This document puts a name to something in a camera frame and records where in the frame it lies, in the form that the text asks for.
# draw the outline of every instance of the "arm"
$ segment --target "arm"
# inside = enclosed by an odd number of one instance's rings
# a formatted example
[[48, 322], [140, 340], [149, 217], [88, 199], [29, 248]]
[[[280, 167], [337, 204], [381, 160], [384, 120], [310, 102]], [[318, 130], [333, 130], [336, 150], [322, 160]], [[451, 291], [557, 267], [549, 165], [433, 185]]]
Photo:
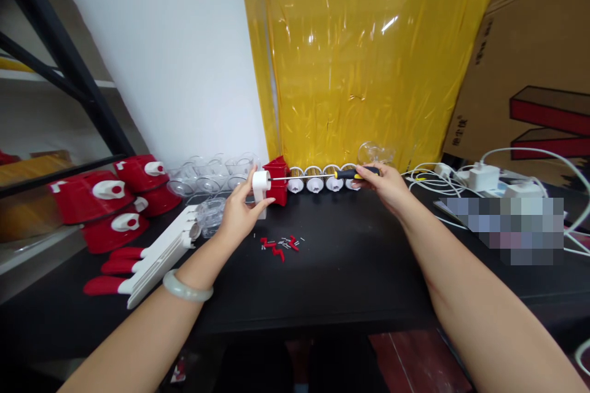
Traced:
[[[215, 236], [181, 266], [176, 277], [194, 289], [209, 289], [227, 259], [274, 198], [249, 208], [252, 175], [227, 199]], [[74, 372], [60, 392], [153, 392], [180, 352], [202, 303], [180, 299], [162, 286], [150, 295]]]
[[390, 167], [357, 171], [399, 219], [436, 315], [482, 392], [587, 392], [530, 310], [408, 191]]

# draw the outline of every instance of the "black desk surface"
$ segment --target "black desk surface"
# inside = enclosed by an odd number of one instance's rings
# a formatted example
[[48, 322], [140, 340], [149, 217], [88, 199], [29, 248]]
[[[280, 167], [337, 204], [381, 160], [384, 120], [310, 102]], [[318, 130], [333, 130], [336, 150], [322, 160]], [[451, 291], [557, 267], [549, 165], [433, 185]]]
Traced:
[[[412, 189], [428, 207], [436, 195]], [[150, 245], [182, 210], [152, 221], [132, 246]], [[450, 228], [541, 320], [590, 316], [590, 260], [566, 254], [562, 266], [510, 267], [472, 233]], [[285, 263], [260, 238], [303, 237]], [[204, 242], [197, 240], [197, 246]], [[130, 313], [127, 296], [88, 297], [105, 255], [86, 250], [0, 307], [4, 353], [26, 360], [87, 356]], [[347, 327], [377, 333], [436, 324], [422, 274], [398, 221], [372, 192], [289, 195], [271, 206], [223, 268], [191, 339]]]

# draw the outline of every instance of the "screwdriver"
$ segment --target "screwdriver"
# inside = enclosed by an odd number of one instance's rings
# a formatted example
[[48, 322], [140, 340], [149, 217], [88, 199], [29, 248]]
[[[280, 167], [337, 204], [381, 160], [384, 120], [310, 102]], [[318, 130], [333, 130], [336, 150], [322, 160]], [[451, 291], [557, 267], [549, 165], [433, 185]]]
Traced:
[[[373, 172], [376, 175], [381, 175], [379, 169], [376, 167], [367, 166], [365, 169]], [[324, 177], [334, 177], [336, 179], [363, 179], [358, 173], [356, 173], [355, 169], [349, 169], [345, 171], [336, 171], [333, 174], [329, 175], [310, 175], [310, 176], [298, 176], [298, 177], [284, 177], [284, 178], [271, 178], [271, 181], [276, 181], [280, 179], [303, 179], [303, 178], [324, 178]]]

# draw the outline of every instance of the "hand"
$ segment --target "hand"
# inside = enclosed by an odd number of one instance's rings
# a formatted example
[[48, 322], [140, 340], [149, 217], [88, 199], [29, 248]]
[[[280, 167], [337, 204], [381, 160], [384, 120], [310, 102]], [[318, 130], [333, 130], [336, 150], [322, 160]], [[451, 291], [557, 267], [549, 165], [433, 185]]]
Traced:
[[254, 228], [258, 215], [275, 201], [275, 198], [266, 198], [254, 205], [246, 204], [246, 197], [252, 192], [252, 177], [256, 172], [254, 165], [245, 182], [240, 183], [227, 198], [226, 208], [223, 211], [223, 220], [215, 236], [225, 237], [230, 242], [235, 242], [237, 247], [246, 235]]
[[354, 180], [353, 187], [366, 187], [377, 192], [383, 205], [394, 215], [399, 215], [404, 205], [408, 201], [413, 201], [415, 197], [409, 191], [402, 176], [392, 167], [385, 166], [381, 163], [371, 163], [367, 166], [373, 166], [379, 169], [381, 176], [357, 166], [356, 171], [364, 180]]

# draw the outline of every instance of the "yellow plastic curtain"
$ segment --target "yellow plastic curtain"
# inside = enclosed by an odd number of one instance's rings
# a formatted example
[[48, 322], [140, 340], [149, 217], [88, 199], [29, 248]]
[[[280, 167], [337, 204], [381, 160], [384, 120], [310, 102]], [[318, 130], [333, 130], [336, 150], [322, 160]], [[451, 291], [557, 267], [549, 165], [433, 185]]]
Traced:
[[489, 0], [245, 0], [269, 156], [438, 161]]

